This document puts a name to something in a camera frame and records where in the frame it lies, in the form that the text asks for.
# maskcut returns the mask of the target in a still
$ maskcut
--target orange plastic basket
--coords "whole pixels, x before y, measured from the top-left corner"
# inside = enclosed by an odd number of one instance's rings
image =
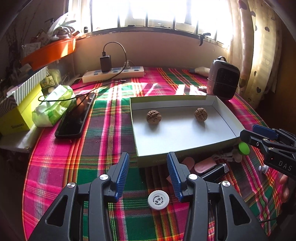
[[[22,66],[30,64],[33,70],[42,68],[75,50],[76,39],[63,39],[46,45],[35,52],[24,57],[21,61]]]

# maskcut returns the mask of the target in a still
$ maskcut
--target green round cap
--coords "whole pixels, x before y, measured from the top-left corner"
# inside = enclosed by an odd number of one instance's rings
[[[250,148],[249,148],[248,144],[245,143],[245,142],[240,142],[239,143],[239,151],[243,155],[249,155],[250,154]]]

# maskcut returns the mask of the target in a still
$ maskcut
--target black power adapter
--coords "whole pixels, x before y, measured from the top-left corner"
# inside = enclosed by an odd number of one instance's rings
[[[112,69],[111,55],[106,56],[106,52],[102,52],[103,57],[100,57],[102,72],[109,72]]]

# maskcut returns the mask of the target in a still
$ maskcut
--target white power strip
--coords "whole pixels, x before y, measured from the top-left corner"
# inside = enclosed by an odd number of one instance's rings
[[[123,68],[113,68],[111,71],[102,73],[102,70],[86,72],[82,77],[83,83],[93,82],[93,81],[104,81],[112,78],[118,74]],[[119,75],[112,79],[123,79],[123,78],[137,78],[144,77],[143,67],[131,67],[130,69],[123,70]]]

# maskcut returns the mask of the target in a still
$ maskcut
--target yellow box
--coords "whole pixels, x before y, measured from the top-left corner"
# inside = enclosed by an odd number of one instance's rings
[[[0,132],[2,135],[28,131],[33,125],[32,111],[40,104],[39,96],[42,96],[40,84],[37,84],[22,102],[0,117]]]

